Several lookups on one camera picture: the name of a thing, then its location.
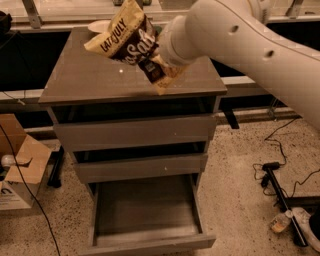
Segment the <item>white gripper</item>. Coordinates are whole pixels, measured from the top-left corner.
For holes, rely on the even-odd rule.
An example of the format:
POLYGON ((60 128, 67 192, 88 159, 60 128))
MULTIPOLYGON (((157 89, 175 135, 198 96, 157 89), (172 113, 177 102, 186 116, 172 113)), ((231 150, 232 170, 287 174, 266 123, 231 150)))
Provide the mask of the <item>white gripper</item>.
POLYGON ((185 16, 177 16, 162 30, 159 37, 159 54, 170 66, 189 65, 197 59, 197 50, 187 37, 185 16))

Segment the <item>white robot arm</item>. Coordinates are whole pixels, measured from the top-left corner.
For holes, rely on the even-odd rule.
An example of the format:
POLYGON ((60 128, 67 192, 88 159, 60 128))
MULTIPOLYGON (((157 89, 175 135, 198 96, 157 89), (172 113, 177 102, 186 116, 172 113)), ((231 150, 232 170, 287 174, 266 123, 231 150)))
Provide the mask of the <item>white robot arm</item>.
POLYGON ((167 24, 159 53, 171 66, 207 56, 256 82, 320 129, 319 52, 288 40, 254 16, 267 0, 197 0, 167 24))

